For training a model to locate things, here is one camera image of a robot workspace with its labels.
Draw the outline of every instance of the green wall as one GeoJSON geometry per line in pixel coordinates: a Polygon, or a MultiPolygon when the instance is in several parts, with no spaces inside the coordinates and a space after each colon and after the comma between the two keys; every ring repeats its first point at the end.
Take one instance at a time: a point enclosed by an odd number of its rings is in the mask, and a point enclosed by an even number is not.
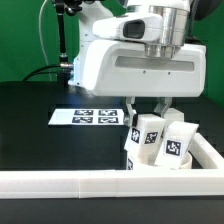
{"type": "MultiPolygon", "coordinates": [[[[0,82],[20,81],[31,71],[45,65],[38,35],[38,16],[44,0],[1,1],[0,8],[0,82]]],[[[115,1],[105,1],[118,15],[122,9],[115,1]]],[[[55,9],[48,1],[43,12],[43,40],[50,64],[58,63],[59,44],[55,9]]],[[[204,93],[224,107],[224,4],[206,19],[196,22],[194,35],[207,46],[207,74],[204,93]]],[[[77,17],[65,16],[69,60],[78,53],[77,17]]],[[[49,80],[41,75],[33,80],[49,80]]]]}
{"type": "Polygon", "coordinates": [[[195,22],[193,34],[207,47],[204,94],[224,108],[224,3],[202,21],[195,22]]]}

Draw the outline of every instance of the sticker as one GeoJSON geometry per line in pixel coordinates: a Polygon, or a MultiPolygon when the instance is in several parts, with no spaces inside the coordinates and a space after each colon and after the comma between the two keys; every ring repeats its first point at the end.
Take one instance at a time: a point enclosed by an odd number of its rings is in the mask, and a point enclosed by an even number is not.
{"type": "Polygon", "coordinates": [[[152,144],[156,142],[158,132],[148,133],[145,139],[145,144],[152,144]]]}
{"type": "Polygon", "coordinates": [[[165,153],[173,156],[181,156],[181,142],[167,140],[165,153]]]}
{"type": "Polygon", "coordinates": [[[117,110],[99,110],[99,116],[117,116],[117,110]]]}
{"type": "Polygon", "coordinates": [[[79,115],[79,116],[91,116],[93,115],[94,110],[75,110],[74,115],[79,115]]]}
{"type": "Polygon", "coordinates": [[[133,162],[128,159],[128,170],[133,170],[133,162]]]}
{"type": "Polygon", "coordinates": [[[98,122],[99,122],[99,124],[103,124],[103,123],[118,124],[118,118],[117,117],[99,117],[98,122]]]}
{"type": "Polygon", "coordinates": [[[93,123],[93,118],[92,117],[74,117],[72,119],[72,123],[75,123],[75,124],[81,124],[81,123],[93,123]]]}
{"type": "Polygon", "coordinates": [[[139,143],[139,139],[140,139],[140,131],[135,128],[132,128],[131,140],[136,143],[139,143]]]}

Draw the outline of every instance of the white paper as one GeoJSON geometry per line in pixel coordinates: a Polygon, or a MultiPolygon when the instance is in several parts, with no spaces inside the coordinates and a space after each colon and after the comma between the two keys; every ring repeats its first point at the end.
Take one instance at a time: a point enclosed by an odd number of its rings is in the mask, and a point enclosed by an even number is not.
{"type": "Polygon", "coordinates": [[[56,109],[49,125],[123,125],[121,109],[56,109]]]}

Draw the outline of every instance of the white tray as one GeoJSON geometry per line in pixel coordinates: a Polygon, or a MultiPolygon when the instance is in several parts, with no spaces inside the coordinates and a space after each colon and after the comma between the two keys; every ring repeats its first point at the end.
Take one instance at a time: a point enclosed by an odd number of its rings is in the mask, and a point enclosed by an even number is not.
{"type": "Polygon", "coordinates": [[[203,169],[2,171],[0,198],[224,195],[222,156],[198,133],[190,151],[203,169]]]}

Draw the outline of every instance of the cable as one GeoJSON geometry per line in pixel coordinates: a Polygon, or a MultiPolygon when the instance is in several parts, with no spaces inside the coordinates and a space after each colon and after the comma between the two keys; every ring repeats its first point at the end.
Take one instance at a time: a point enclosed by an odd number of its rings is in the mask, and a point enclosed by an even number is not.
{"type": "Polygon", "coordinates": [[[45,47],[44,47],[44,42],[43,42],[43,35],[42,35],[42,15],[43,15],[44,8],[47,4],[47,1],[48,0],[45,0],[42,4],[41,8],[40,8],[38,30],[39,30],[40,45],[41,45],[41,50],[42,50],[42,53],[43,53],[43,56],[44,56],[44,60],[46,62],[46,65],[49,65],[47,53],[46,53],[46,50],[45,50],[45,47]]]}
{"type": "Polygon", "coordinates": [[[193,25],[194,25],[194,18],[197,12],[198,8],[198,3],[200,0],[194,0],[192,3],[192,11],[191,11],[191,17],[190,17],[190,22],[189,22],[189,29],[188,29],[188,36],[192,36],[192,31],[193,31],[193,25]]]}
{"type": "MultiPolygon", "coordinates": [[[[56,73],[59,73],[60,71],[51,71],[50,74],[56,74],[56,73]]],[[[26,80],[23,80],[23,81],[28,81],[28,79],[32,78],[33,76],[36,76],[36,75],[42,75],[42,74],[49,74],[49,71],[48,72],[37,72],[37,73],[32,73],[29,75],[29,77],[27,77],[26,80]]]]}
{"type": "Polygon", "coordinates": [[[47,66],[44,66],[42,68],[38,68],[36,70],[34,70],[33,72],[31,72],[30,74],[28,74],[24,79],[23,81],[27,81],[29,78],[31,78],[32,76],[34,76],[35,74],[38,74],[44,70],[47,70],[47,69],[51,69],[51,68],[60,68],[60,65],[56,65],[56,64],[53,64],[53,65],[47,65],[47,66]]]}

